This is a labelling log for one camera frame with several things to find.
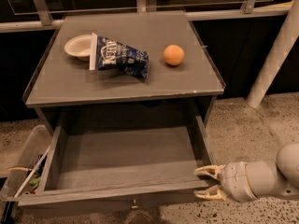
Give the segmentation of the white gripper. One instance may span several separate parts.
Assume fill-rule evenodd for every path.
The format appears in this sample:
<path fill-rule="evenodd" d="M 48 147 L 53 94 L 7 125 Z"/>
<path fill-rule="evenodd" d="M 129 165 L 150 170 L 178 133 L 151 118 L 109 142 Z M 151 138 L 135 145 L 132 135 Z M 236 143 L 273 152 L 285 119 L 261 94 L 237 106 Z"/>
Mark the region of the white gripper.
<path fill-rule="evenodd" d="M 206 201 L 227 200 L 227 196 L 239 203 L 253 202 L 257 199 L 252 192 L 246 172 L 246 162 L 230 162 L 224 165 L 208 165 L 197 168 L 195 176 L 210 176 L 215 180 L 221 178 L 221 187 L 215 185 L 205 190 L 195 190 L 193 194 Z"/>

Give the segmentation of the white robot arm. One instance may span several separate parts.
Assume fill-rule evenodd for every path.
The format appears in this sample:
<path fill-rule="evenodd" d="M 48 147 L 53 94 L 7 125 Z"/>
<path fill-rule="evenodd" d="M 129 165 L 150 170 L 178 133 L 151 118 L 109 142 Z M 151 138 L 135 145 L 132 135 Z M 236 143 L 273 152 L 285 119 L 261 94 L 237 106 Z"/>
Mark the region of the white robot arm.
<path fill-rule="evenodd" d="M 299 145 L 282 147 L 275 160 L 238 161 L 197 168 L 195 176 L 209 176 L 218 184 L 193 194 L 208 201 L 228 198 L 247 203 L 263 197 L 299 200 Z"/>

